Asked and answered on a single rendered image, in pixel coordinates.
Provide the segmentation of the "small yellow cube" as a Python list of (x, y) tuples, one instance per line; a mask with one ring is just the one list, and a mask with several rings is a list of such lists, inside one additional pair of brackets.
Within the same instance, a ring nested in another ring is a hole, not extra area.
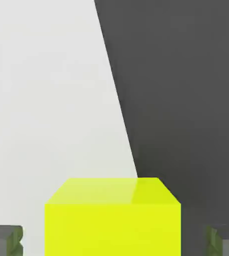
[(44, 256), (182, 256), (181, 204), (156, 177), (70, 178), (44, 206)]

